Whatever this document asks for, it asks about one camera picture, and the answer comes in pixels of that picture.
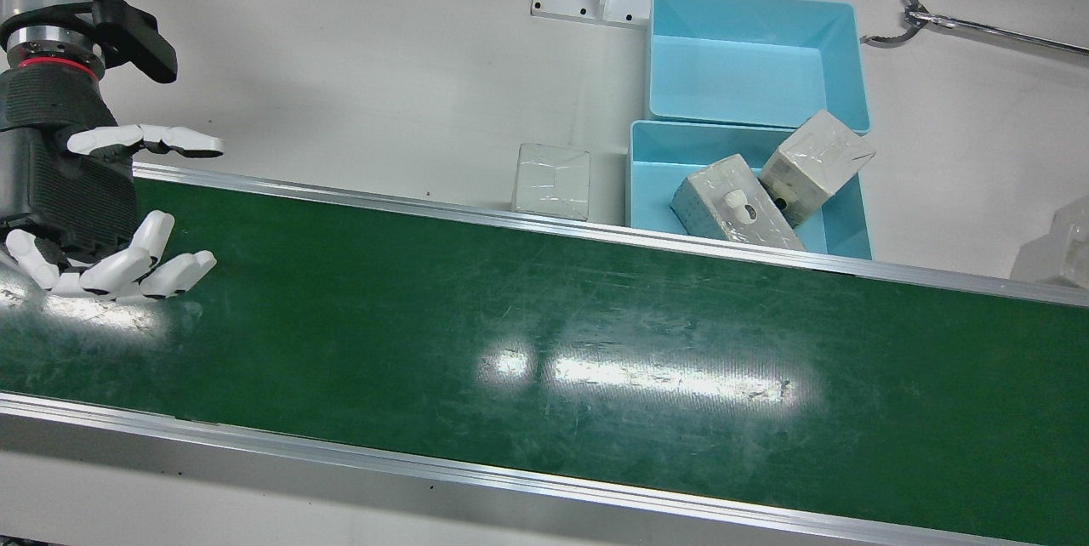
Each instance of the white robotic finger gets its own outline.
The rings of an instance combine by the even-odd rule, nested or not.
[[[162,258],[162,251],[170,240],[170,232],[174,230],[174,217],[162,210],[151,210],[144,217],[144,222],[136,228],[133,233],[130,246],[144,248],[151,255],[151,265],[159,263]]]
[[[144,147],[152,153],[163,154],[173,150],[191,158],[219,157],[223,154],[222,139],[188,128],[160,125],[139,125],[139,128],[144,132]]]
[[[151,255],[147,248],[130,246],[114,253],[79,277],[79,284],[99,295],[114,293],[126,283],[151,270]]]
[[[74,154],[105,158],[132,155],[140,148],[160,155],[174,150],[184,157],[219,157],[223,141],[187,128],[140,124],[96,128],[73,134],[68,142]]]
[[[209,251],[178,255],[145,278],[139,283],[139,292],[159,300],[180,295],[199,282],[215,264],[216,258]]]
[[[145,278],[139,283],[139,292],[157,300],[169,298],[178,293],[180,282],[194,278],[199,270],[200,264],[195,256],[188,253],[178,255]]]
[[[200,279],[205,277],[206,274],[211,271],[211,268],[216,267],[216,255],[211,254],[211,251],[201,251],[193,255],[197,259],[197,265],[200,269],[197,270],[196,275],[186,280],[179,280],[178,291],[179,293],[184,293],[193,288],[194,284],[200,282]]]
[[[132,155],[143,146],[144,130],[139,125],[96,128],[72,134],[68,149],[76,155],[117,157]]]
[[[50,289],[49,294],[57,295],[59,298],[98,296],[93,291],[88,291],[83,288],[83,283],[79,280],[79,272],[77,271],[65,271],[64,274],[61,274],[57,284]]]
[[[23,229],[13,229],[4,240],[8,254],[19,263],[20,269],[38,283],[38,287],[50,290],[60,280],[61,270],[58,264],[49,263],[38,248],[38,236]]]

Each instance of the green conveyor belt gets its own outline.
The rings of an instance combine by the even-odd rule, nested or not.
[[[0,272],[0,389],[993,537],[1089,535],[1089,311],[140,181],[144,307]]]

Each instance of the metal frame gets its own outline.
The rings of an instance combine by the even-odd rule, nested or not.
[[[537,512],[538,518],[608,519],[609,526],[648,526],[656,531],[640,534],[643,544],[670,544],[681,535],[696,543],[722,543],[737,532],[759,542],[780,545],[828,545],[828,538],[852,541],[855,544],[886,546],[1000,546],[1019,544],[995,539],[911,527],[874,521],[847,519],[797,510],[742,503],[708,497],[681,495],[595,481],[493,468],[474,463],[448,461],[414,454],[386,452],[345,446],[257,429],[180,421],[170,416],[113,410],[83,403],[57,401],[30,396],[0,393],[0,426],[21,420],[38,424],[90,428],[98,433],[138,436],[164,440],[179,448],[204,449],[205,452],[236,451],[259,457],[273,457],[345,470],[362,471],[368,484],[389,486],[381,489],[414,492],[412,483],[427,486],[442,484],[453,489],[451,496],[467,503],[476,522],[514,524],[529,529],[518,518],[511,518],[512,507]],[[416,511],[442,513],[441,505],[420,500]],[[583,523],[590,531],[609,531],[602,523]]]
[[[803,253],[769,246],[752,246],[612,225],[571,221],[522,213],[506,213],[472,206],[440,204],[423,199],[391,197],[375,193],[345,191],[221,172],[189,170],[155,163],[136,163],[134,172],[137,178],[179,184],[227,189],[242,193],[337,204],[568,238],[582,238],[599,242],[656,248],[658,251],[831,271],[858,276],[860,278],[889,280],[892,282],[966,291],[969,293],[1089,307],[1089,292],[1053,284],[1037,284],[852,257]]]

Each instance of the metal rod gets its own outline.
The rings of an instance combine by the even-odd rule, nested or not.
[[[917,10],[907,11],[907,15],[910,19],[916,19],[918,21],[926,21],[928,23],[933,23],[934,25],[945,27],[947,29],[955,29],[957,27],[966,27],[969,29],[975,29],[977,32],[984,32],[995,36],[1002,36],[1004,38],[1011,38],[1019,40],[1023,43],[1035,44],[1043,46],[1047,48],[1053,48],[1056,50],[1065,50],[1067,52],[1074,52],[1077,54],[1089,56],[1089,48],[1074,46],[1070,44],[1061,43],[1057,40],[1049,40],[1047,38],[1039,38],[1037,36],[1030,36],[1028,34],[1023,34],[1020,32],[1013,32],[1011,29],[1003,29],[1001,27],[995,27],[992,25],[984,25],[982,23],[976,23],[972,21],[965,21],[963,19],[953,19],[952,16],[944,16],[941,14],[932,14],[930,12],[920,12]]]

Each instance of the red ring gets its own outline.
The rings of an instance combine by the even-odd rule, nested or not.
[[[25,68],[26,65],[34,65],[35,63],[60,63],[61,65],[68,65],[69,68],[74,68],[77,70],[83,70],[90,77],[98,80],[97,74],[90,71],[90,69],[83,63],[71,61],[71,59],[64,59],[63,57],[32,57],[29,59],[24,59],[16,65],[16,68]]]

